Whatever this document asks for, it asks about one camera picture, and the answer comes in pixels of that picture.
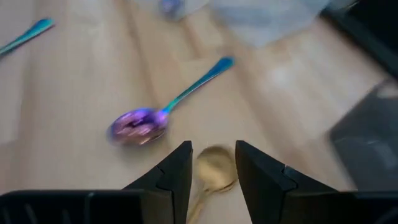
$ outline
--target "spoon handle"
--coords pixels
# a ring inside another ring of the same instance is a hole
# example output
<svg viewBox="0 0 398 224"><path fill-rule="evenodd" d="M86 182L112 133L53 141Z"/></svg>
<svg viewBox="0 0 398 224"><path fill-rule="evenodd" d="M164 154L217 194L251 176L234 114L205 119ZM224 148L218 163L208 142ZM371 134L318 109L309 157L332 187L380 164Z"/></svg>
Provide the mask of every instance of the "spoon handle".
<svg viewBox="0 0 398 224"><path fill-rule="evenodd" d="M217 75L225 72L227 69L231 68L234 64L234 60L232 57L223 57L221 58L217 64L211 68L206 75L202 76L198 81L196 81L192 86L187 88L181 94L178 95L174 100L172 100L164 109L163 111L166 113L170 113L174 106L177 105L182 99L188 96L191 92L196 90L197 88L201 87L206 82L210 81L212 78L216 77Z"/></svg>
<svg viewBox="0 0 398 224"><path fill-rule="evenodd" d="M37 21L31 28L29 28L24 34L17 37L12 42L6 44L0 48L0 57L6 55L8 52L14 50L16 47L27 42L28 40L36 37L37 35L43 33L47 29L54 26L54 21L50 18L45 18Z"/></svg>
<svg viewBox="0 0 398 224"><path fill-rule="evenodd" d="M205 205L205 201L210 194L211 192L203 189L195 197L193 204L188 211L187 224L194 224L197 222L200 212Z"/></svg>

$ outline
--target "iridescent spoon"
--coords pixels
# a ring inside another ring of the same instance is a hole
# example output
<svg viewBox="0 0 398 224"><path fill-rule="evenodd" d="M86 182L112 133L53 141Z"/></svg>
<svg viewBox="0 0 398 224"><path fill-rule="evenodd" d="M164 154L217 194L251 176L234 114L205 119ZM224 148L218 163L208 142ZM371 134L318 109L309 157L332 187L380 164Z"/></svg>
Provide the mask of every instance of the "iridescent spoon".
<svg viewBox="0 0 398 224"><path fill-rule="evenodd" d="M165 108L139 108L120 116L110 127L113 141L121 144L145 144L159 138L166 130L168 116L173 108L191 92L231 68L233 58L223 57L210 71L172 100Z"/></svg>
<svg viewBox="0 0 398 224"><path fill-rule="evenodd" d="M44 31L54 26L54 21L50 18L45 18L37 21L31 28L29 28L24 34L20 35L18 38L12 42L6 44L0 48L0 58L5 56L10 51L14 50L21 44L27 42L28 40L38 36Z"/></svg>

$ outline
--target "wooden surface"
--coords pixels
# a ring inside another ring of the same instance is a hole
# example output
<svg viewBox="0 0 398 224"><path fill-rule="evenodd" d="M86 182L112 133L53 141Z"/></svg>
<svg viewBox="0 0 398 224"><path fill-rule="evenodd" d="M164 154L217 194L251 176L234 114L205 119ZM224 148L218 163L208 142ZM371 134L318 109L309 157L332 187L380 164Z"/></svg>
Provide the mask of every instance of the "wooden surface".
<svg viewBox="0 0 398 224"><path fill-rule="evenodd" d="M0 191L120 189L182 141L194 156L243 139L336 189L354 189L327 131L385 74L323 19L252 49L202 9L178 24L124 0L0 0L0 45L34 21L57 25L0 61ZM236 65L182 102L168 133L120 149L120 114L161 107L222 55ZM197 190L193 181L192 196ZM250 223L239 187L199 223Z"/></svg>

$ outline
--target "black plastic part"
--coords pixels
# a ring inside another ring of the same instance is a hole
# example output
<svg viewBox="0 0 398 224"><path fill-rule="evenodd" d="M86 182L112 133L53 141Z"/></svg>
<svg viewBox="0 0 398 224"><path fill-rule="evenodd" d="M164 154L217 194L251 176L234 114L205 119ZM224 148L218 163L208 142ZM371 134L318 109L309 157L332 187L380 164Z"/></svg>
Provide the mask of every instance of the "black plastic part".
<svg viewBox="0 0 398 224"><path fill-rule="evenodd" d="M183 224L192 179L192 145L174 152L124 190L25 190L0 197L0 224Z"/></svg>
<svg viewBox="0 0 398 224"><path fill-rule="evenodd" d="M192 143L184 141L148 173L124 190L149 189L172 194L175 224L186 223L192 183Z"/></svg>
<svg viewBox="0 0 398 224"><path fill-rule="evenodd" d="M337 192L244 141L236 165L254 224L398 223L398 192Z"/></svg>

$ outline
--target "spoon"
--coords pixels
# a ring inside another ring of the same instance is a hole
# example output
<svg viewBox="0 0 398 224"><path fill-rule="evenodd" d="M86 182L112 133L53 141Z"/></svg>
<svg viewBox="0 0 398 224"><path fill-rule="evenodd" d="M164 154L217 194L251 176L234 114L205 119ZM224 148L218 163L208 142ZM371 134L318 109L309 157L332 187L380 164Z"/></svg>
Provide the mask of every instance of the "spoon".
<svg viewBox="0 0 398 224"><path fill-rule="evenodd" d="M197 221L205 200L212 193L231 190L238 179L232 154L221 146L211 146L203 150L194 168L196 176L203 182L203 188L188 211L187 224Z"/></svg>
<svg viewBox="0 0 398 224"><path fill-rule="evenodd" d="M168 117L173 108L191 92L231 68L233 63L234 60L231 57L221 58L206 75L202 76L161 110L139 108L120 116L109 128L110 138L121 144L138 145L159 138L166 130Z"/></svg>
<svg viewBox="0 0 398 224"><path fill-rule="evenodd" d="M0 47L0 58L53 26L54 20L50 18L45 18L37 21L31 28L25 31L24 34L20 35L15 40L6 44L5 46Z"/></svg>

